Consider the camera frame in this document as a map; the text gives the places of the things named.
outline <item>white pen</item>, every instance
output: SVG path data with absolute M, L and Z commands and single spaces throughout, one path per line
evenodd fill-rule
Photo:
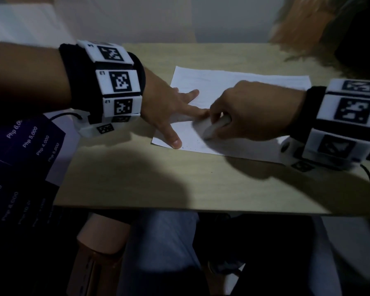
M 224 114 L 217 122 L 213 123 L 207 129 L 204 130 L 202 138 L 204 140 L 209 140 L 213 138 L 214 132 L 216 129 L 222 128 L 232 122 L 232 118 L 229 114 Z

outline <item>wristband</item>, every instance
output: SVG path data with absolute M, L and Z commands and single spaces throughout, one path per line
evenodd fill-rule
M 81 135 L 104 134 L 140 116 L 146 79 L 134 54 L 117 44 L 86 40 L 62 44 L 59 51 L 71 88 L 71 111 L 82 117 L 73 118 Z
M 333 79 L 309 89 L 281 159 L 313 177 L 370 160 L 370 81 Z

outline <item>table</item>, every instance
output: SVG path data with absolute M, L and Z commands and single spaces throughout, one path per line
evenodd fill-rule
M 314 58 L 271 44 L 125 44 L 170 83 L 175 66 L 256 74 L 310 75 L 313 85 L 341 76 Z M 128 128 L 81 139 L 55 205 L 170 208 L 370 216 L 362 169 L 316 182 L 280 164 L 167 149 L 151 144 L 142 119 Z M 370 169 L 370 162 L 365 164 Z

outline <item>white paper sheet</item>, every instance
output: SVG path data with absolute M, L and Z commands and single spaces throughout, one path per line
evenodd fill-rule
M 200 108 L 209 108 L 225 89 L 233 87 L 240 80 L 258 81 L 301 90 L 307 90 L 311 87 L 309 76 L 263 76 L 182 67 L 176 67 L 171 86 L 178 87 L 180 92 L 199 89 L 199 96 L 190 104 Z M 171 124 L 182 140 L 182 150 L 280 163 L 279 144 L 285 137 L 263 142 L 247 139 L 204 141 L 200 135 L 211 124 L 209 119 L 192 121 L 185 116 L 173 116 Z M 155 133 L 152 143 L 170 148 L 158 131 Z

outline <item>hand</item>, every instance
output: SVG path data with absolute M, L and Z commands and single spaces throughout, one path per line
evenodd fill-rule
M 226 89 L 211 105 L 215 123 L 221 113 L 230 114 L 232 122 L 215 131 L 220 139 L 247 138 L 269 140 L 288 134 L 297 118 L 305 91 L 260 82 L 240 81 Z
M 209 111 L 188 105 L 199 95 L 197 89 L 187 94 L 181 94 L 178 89 L 171 88 L 149 69 L 144 69 L 146 85 L 142 97 L 141 117 L 163 134 L 167 144 L 178 149 L 182 146 L 182 141 L 171 127 L 170 116 L 174 113 L 180 113 L 203 119 L 209 115 Z

